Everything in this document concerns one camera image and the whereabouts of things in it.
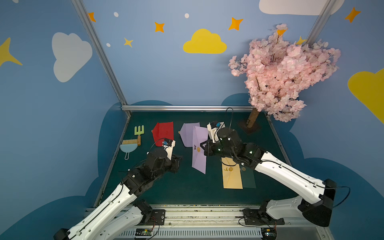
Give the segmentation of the lilac envelope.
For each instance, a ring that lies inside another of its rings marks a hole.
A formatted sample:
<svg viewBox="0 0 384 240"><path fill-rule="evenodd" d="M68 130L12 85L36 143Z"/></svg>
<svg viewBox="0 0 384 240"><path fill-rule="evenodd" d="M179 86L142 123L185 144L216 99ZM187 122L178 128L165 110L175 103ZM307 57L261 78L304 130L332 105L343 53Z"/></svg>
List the lilac envelope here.
<svg viewBox="0 0 384 240"><path fill-rule="evenodd" d="M193 158L192 167L199 172L206 173L206 156L204 150L200 146L201 143L208 139L207 128L195 126L193 128Z"/></svg>
<svg viewBox="0 0 384 240"><path fill-rule="evenodd" d="M200 123L184 123L179 131L183 144L186 148L193 146L193 130L199 127Z"/></svg>

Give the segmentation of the red envelope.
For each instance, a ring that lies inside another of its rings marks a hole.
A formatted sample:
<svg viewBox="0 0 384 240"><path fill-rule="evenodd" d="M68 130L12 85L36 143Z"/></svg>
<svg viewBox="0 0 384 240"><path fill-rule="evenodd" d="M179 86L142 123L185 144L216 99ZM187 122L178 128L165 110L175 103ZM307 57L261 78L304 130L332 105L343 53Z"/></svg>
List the red envelope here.
<svg viewBox="0 0 384 240"><path fill-rule="evenodd" d="M174 140L174 123L157 123L152 130L157 147L161 147L164 139Z"/></svg>

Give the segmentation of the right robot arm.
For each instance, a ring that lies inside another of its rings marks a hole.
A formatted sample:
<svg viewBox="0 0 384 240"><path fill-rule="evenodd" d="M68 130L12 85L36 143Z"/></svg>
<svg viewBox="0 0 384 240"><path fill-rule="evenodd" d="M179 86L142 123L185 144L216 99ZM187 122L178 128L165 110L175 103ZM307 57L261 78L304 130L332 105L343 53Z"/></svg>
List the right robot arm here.
<svg viewBox="0 0 384 240"><path fill-rule="evenodd" d="M295 198L264 201L254 213L256 223L269 225L284 218L304 218L320 227L330 225L337 184L306 175L280 161L272 153L253 143L244 143L237 131L222 128L213 139L200 143L205 156L230 158L240 167L248 167L288 187Z"/></svg>

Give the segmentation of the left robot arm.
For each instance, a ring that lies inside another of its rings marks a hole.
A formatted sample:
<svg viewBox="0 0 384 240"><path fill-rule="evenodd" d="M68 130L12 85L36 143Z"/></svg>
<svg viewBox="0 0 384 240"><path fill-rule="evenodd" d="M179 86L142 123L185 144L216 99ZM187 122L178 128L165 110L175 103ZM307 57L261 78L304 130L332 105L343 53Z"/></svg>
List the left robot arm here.
<svg viewBox="0 0 384 240"><path fill-rule="evenodd" d="M137 166L123 178L110 196L85 219L70 229L60 229L55 240L110 240L124 229L149 218L152 208L144 200L134 204L127 214L118 217L126 206L149 190L165 173L176 173L182 156L172 154L170 149L156 148L147 154L142 165Z"/></svg>

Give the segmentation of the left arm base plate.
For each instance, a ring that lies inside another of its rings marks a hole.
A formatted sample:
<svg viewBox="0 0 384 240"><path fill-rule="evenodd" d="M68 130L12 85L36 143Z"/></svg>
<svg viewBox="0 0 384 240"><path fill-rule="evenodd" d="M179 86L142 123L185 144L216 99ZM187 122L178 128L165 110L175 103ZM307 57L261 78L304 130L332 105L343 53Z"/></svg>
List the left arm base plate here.
<svg viewBox="0 0 384 240"><path fill-rule="evenodd" d="M153 224L163 226L165 224L166 210L151 210L143 216L140 225L150 226Z"/></svg>

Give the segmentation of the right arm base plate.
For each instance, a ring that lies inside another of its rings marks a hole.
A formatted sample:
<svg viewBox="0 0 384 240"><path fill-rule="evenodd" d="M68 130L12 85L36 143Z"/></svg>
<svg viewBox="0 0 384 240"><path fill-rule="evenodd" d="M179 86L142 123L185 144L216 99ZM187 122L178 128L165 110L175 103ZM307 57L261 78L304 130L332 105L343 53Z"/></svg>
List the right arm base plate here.
<svg viewBox="0 0 384 240"><path fill-rule="evenodd" d="M245 208L242 210L244 215L245 226L267 226L267 225L284 225L283 218L274 219L270 217L265 211L257 209Z"/></svg>

